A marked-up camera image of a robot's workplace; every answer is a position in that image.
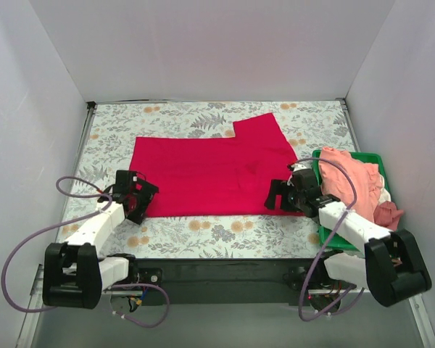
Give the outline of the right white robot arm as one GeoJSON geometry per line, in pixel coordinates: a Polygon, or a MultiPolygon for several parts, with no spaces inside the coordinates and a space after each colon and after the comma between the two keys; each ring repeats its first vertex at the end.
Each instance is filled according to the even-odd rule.
{"type": "Polygon", "coordinates": [[[294,166],[287,181],[270,182],[265,207],[284,212],[301,212],[318,219],[321,226],[339,235],[361,257],[345,252],[326,253],[320,250],[307,272],[322,288],[344,281],[367,289],[382,306],[390,307],[432,287],[431,276],[411,232],[391,231],[376,225],[354,212],[340,198],[323,194],[315,172],[304,166],[294,166]]]}

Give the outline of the magenta red t-shirt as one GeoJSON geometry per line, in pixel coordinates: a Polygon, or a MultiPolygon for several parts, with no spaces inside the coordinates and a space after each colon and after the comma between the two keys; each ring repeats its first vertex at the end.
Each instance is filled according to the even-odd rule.
{"type": "Polygon", "coordinates": [[[130,170],[158,187],[146,215],[284,215],[265,207],[297,159],[271,113],[233,123],[233,138],[138,137],[130,170]]]}

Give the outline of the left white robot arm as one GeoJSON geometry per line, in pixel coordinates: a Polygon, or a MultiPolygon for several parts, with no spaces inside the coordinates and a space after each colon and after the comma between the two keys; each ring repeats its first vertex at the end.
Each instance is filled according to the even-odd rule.
{"type": "Polygon", "coordinates": [[[140,273],[135,257],[114,254],[103,257],[100,251],[109,236],[125,220],[137,225],[159,188],[131,170],[118,170],[115,182],[93,194],[95,210],[83,224],[61,243],[51,243],[44,255],[43,303],[50,307],[94,309],[102,292],[118,284],[134,289],[140,273]]]}

